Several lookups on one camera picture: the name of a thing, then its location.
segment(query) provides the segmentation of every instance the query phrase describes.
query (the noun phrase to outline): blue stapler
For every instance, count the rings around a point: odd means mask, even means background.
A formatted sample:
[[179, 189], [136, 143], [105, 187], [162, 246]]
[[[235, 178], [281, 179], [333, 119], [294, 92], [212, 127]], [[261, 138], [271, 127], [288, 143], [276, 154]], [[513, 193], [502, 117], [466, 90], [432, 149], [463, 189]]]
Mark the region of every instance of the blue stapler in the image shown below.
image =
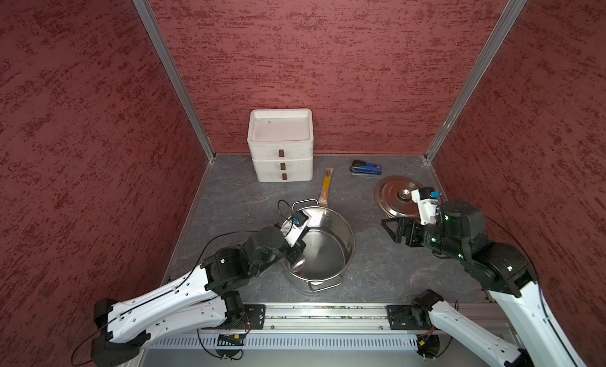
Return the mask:
[[375, 174], [381, 175], [381, 166], [366, 163], [363, 160], [355, 160], [349, 167], [349, 171], [359, 174]]

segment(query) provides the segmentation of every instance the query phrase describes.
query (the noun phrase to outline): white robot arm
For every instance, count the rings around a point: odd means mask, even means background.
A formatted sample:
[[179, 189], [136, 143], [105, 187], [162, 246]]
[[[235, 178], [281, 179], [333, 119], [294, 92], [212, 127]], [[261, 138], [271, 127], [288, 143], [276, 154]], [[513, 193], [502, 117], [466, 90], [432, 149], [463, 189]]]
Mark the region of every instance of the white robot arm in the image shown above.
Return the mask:
[[412, 192], [420, 220], [398, 218], [400, 237], [459, 260], [499, 303], [526, 349], [476, 325], [431, 290], [413, 300], [413, 321], [452, 335], [492, 367], [585, 367], [542, 297], [532, 264], [513, 246], [488, 239], [479, 209], [461, 201], [438, 206], [438, 195], [431, 187]]
[[[307, 216], [300, 211], [296, 215], [305, 228]], [[287, 242], [280, 229], [266, 227], [242, 246], [218, 250], [202, 263], [198, 260], [193, 270], [149, 293], [124, 302], [97, 302], [95, 323], [100, 335], [93, 340], [92, 360], [98, 367], [114, 367], [171, 334], [238, 326], [245, 313], [234, 290], [282, 257], [297, 261], [306, 246], [302, 241], [305, 233], [301, 231]]]

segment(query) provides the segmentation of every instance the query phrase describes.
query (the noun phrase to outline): gray countertop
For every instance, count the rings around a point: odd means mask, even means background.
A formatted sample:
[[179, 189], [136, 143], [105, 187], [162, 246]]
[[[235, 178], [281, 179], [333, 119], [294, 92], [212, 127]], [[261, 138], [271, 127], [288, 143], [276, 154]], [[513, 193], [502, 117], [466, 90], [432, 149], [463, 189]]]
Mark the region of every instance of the gray countertop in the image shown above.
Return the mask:
[[[463, 271], [456, 260], [438, 259], [426, 248], [398, 245], [381, 226], [381, 219], [386, 215], [375, 204], [376, 183], [386, 176], [405, 175], [429, 185], [423, 159], [364, 158], [381, 165], [383, 175], [352, 174], [349, 166], [353, 159], [348, 156], [316, 156], [312, 181], [260, 183], [250, 157], [218, 156], [194, 212], [192, 226], [180, 241], [169, 265], [171, 278], [192, 269], [202, 248], [212, 237], [281, 223], [277, 201], [283, 198], [292, 204], [317, 198], [324, 168], [334, 167], [329, 208], [350, 224], [356, 237], [356, 251], [344, 274], [344, 283], [321, 293], [305, 293], [291, 285], [282, 265], [277, 263], [239, 289], [243, 301], [409, 302], [428, 288], [451, 302], [485, 301], [479, 284]], [[247, 237], [247, 234], [234, 234], [217, 239], [209, 245], [204, 257], [222, 247], [240, 244]]]

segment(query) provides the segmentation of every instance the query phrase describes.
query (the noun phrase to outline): stainless steel pot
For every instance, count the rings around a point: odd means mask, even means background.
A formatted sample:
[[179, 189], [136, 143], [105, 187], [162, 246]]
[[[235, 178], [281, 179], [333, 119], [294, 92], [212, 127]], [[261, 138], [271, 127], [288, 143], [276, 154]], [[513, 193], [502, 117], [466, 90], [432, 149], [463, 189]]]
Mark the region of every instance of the stainless steel pot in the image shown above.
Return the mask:
[[[303, 237], [306, 248], [296, 263], [282, 259], [282, 265], [296, 287], [307, 292], [320, 292], [343, 284], [343, 272], [352, 262], [356, 240], [352, 228], [337, 212], [322, 206], [301, 208], [309, 216], [309, 232]], [[288, 229], [291, 219], [284, 221]]]

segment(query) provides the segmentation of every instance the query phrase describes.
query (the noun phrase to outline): white plastic drawer unit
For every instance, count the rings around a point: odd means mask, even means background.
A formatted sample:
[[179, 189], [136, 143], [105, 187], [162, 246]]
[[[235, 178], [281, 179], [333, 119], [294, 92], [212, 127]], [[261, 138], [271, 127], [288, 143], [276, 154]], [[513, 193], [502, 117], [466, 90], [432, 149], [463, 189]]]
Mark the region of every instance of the white plastic drawer unit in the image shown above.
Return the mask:
[[252, 111], [248, 147], [259, 181], [310, 181], [313, 175], [312, 111]]

